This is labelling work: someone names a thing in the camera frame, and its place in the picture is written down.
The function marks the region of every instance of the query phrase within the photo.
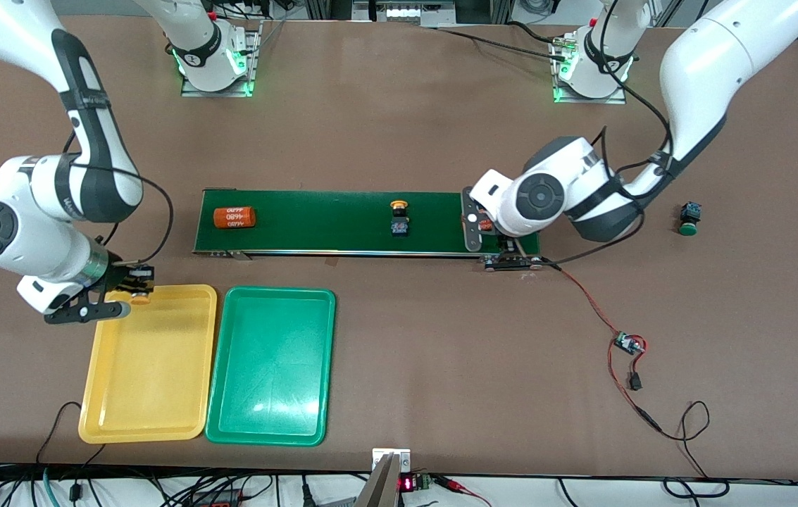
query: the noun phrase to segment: green tray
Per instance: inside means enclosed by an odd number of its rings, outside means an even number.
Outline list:
[[[408,237],[393,237],[394,200],[409,203]],[[253,206],[255,227],[218,229],[214,210]],[[477,258],[498,254],[485,235],[480,251],[464,247],[458,192],[312,192],[311,190],[206,189],[201,202],[196,254],[231,256],[424,256]],[[536,234],[521,238],[525,251],[540,252]]]
[[[317,446],[327,430],[337,300],[326,289],[234,287],[224,300],[205,436]]]

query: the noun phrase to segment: brown tabletop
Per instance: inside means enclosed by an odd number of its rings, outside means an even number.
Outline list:
[[[472,261],[193,256],[204,187],[457,192],[516,174],[559,135],[609,126],[611,162],[650,154],[659,122],[627,106],[556,105],[547,62],[401,23],[288,23],[252,99],[181,99],[148,18],[65,20],[83,39],[141,173],[176,204],[160,284],[325,287],[338,296],[328,433],[312,449],[184,442],[112,445],[99,462],[363,470],[411,447],[446,472],[693,475],[628,407],[606,369],[610,333],[554,270],[483,273]],[[541,49],[514,28],[480,36]],[[631,84],[661,105],[659,61],[678,31],[650,30]],[[0,164],[57,154],[70,125],[47,83],[0,62]],[[112,249],[154,248],[153,190]],[[673,231],[687,200],[697,237]],[[88,225],[97,234],[106,227]],[[565,219],[543,253],[591,244]],[[646,337],[634,398],[669,432],[690,401],[711,426],[690,449],[710,475],[798,478],[798,46],[747,83],[728,124],[627,243],[568,266],[616,325]],[[0,270],[0,461],[32,461],[57,408],[82,397],[94,325],[49,327]],[[626,354],[616,353],[624,375]],[[688,420],[692,430],[701,424]],[[68,413],[45,459],[93,452]]]

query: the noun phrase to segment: teal cable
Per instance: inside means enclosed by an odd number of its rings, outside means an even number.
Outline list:
[[[54,507],[61,507],[58,503],[58,499],[54,498],[54,491],[51,490],[51,483],[48,482],[48,468],[42,471],[42,484],[45,484],[45,491],[48,493],[48,500],[51,500],[51,505],[54,505]]]

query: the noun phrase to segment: gray floor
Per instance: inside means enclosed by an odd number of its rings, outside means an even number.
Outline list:
[[[583,25],[601,10],[599,0],[562,0],[554,14],[528,13],[518,5],[514,9],[514,19],[522,23],[540,23],[540,25]],[[717,6],[722,0],[711,0],[709,8]],[[145,15],[144,10],[132,3],[132,0],[52,0],[58,14],[118,14]],[[689,26],[699,12],[702,0],[686,0],[681,9],[673,17],[671,26]]]

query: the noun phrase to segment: orange cylinder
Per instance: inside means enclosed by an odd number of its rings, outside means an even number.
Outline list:
[[[254,221],[254,208],[251,206],[217,208],[214,210],[214,227],[218,229],[254,227]]]

